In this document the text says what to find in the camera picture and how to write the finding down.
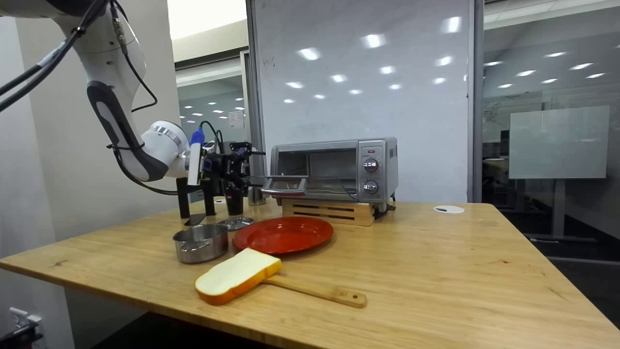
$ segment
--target wooden table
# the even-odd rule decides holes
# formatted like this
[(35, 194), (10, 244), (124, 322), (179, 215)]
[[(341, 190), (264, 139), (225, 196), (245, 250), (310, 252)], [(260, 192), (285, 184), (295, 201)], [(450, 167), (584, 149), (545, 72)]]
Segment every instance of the wooden table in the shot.
[[(256, 219), (279, 207), (252, 205)], [(493, 205), (398, 203), (372, 227), (336, 225), (285, 273), (367, 293), (367, 308), (274, 285), (210, 306), (177, 262), (177, 211), (0, 260), (0, 267), (279, 347), (620, 347), (618, 329)]]

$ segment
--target red plate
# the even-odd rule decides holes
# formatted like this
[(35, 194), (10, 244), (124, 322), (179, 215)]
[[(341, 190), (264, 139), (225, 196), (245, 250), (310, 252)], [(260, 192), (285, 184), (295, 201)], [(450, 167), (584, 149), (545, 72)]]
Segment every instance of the red plate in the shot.
[(334, 234), (328, 221), (312, 217), (266, 219), (241, 229), (233, 240), (237, 250), (254, 248), (264, 254), (293, 254), (326, 244)]

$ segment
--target whiteboard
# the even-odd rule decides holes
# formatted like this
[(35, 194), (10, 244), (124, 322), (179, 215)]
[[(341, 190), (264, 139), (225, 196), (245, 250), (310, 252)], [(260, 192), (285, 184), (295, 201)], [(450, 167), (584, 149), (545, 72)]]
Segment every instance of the whiteboard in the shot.
[(510, 178), (605, 178), (609, 106), (514, 112)]
[[(400, 200), (467, 201), (475, 2), (248, 4), (268, 151), (279, 143), (394, 136)], [(382, 44), (369, 48), (369, 35)], [(320, 58), (307, 60), (303, 48)]]

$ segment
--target metal pot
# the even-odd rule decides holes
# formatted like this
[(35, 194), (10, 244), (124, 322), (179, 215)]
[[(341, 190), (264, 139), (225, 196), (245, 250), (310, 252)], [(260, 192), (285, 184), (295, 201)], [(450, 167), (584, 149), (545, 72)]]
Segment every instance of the metal pot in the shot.
[(184, 264), (215, 260), (229, 250), (225, 225), (192, 225), (175, 234), (177, 258)]

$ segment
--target toaster oven knob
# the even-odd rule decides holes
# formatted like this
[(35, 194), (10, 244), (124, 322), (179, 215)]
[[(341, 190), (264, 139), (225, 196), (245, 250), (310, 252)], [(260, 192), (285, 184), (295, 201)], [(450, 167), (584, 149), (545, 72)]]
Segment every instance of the toaster oven knob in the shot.
[(365, 192), (378, 192), (378, 190), (380, 190), (380, 184), (374, 182), (374, 180), (369, 180), (369, 182), (365, 182), (363, 190), (365, 190)]
[(380, 168), (380, 161), (376, 161), (376, 159), (367, 159), (365, 161), (365, 168), (369, 170), (369, 172), (374, 172), (376, 168)]

